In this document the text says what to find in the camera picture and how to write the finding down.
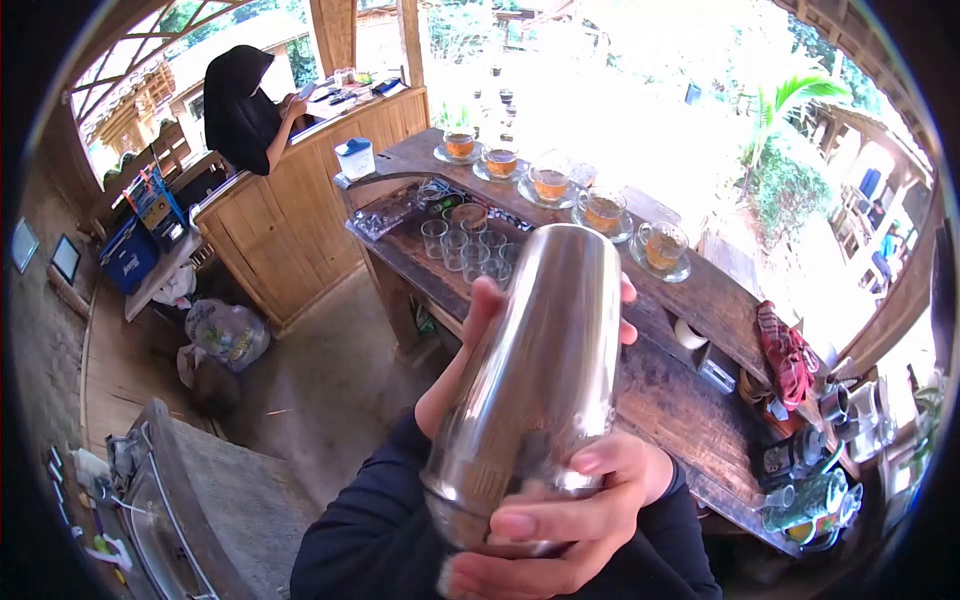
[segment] brick wall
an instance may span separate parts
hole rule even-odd
[[[59,192],[54,170],[41,157],[28,177],[21,214],[40,246],[20,274],[8,259],[5,283],[11,286],[10,317],[14,369],[37,466],[44,450],[56,444],[61,453],[82,444],[80,370],[86,322],[77,316],[47,281],[46,267],[62,234],[82,257],[74,286],[90,300],[99,269],[92,247],[77,232],[79,215]]]

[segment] framed picture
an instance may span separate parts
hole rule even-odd
[[[57,249],[54,250],[54,257],[50,259],[50,263],[57,267],[67,283],[73,285],[73,277],[77,274],[77,266],[80,264],[80,251],[65,234],[57,242]]]
[[[13,230],[13,240],[10,244],[10,255],[13,258],[13,264],[16,270],[23,273],[27,270],[27,264],[34,257],[34,252],[40,246],[40,240],[36,239],[36,234],[27,220],[20,217]]]

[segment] person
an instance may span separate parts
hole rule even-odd
[[[581,473],[606,475],[593,497],[511,503],[493,514],[493,534],[574,542],[560,558],[509,561],[457,551],[441,538],[420,470],[467,360],[505,305],[487,277],[473,282],[470,297],[453,361],[304,534],[291,598],[720,598],[684,471],[628,434],[604,437],[571,458]],[[636,298],[626,277],[622,298]],[[621,322],[622,343],[636,336]]]
[[[874,205],[870,208],[870,212],[867,213],[867,219],[870,221],[870,225],[874,226],[874,231],[880,227],[880,223],[883,222],[883,217],[887,215],[887,211],[883,209],[883,203],[880,201],[880,198],[874,200]]]
[[[274,55],[234,46],[210,62],[204,79],[206,147],[237,169],[269,175],[306,101],[290,93],[279,106],[260,88]]]
[[[893,271],[890,268],[890,259],[897,253],[898,242],[900,237],[897,235],[898,224],[894,223],[890,226],[890,229],[887,230],[886,235],[883,236],[883,239],[880,240],[880,249],[874,252],[872,259],[876,265],[876,269],[880,271],[880,276],[883,277],[883,281],[878,281],[874,286],[874,292],[883,289],[890,283],[890,280],[893,278]]]

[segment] wooden cabinet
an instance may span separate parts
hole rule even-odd
[[[363,260],[344,229],[333,147],[363,136],[381,152],[428,126],[426,90],[375,101],[296,138],[273,173],[238,176],[196,223],[253,301],[284,329]]]

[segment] smartphone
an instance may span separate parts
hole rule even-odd
[[[310,97],[310,94],[313,93],[313,90],[317,89],[317,84],[315,82],[310,82],[305,85],[299,92],[297,92],[297,98],[300,100],[306,100]]]

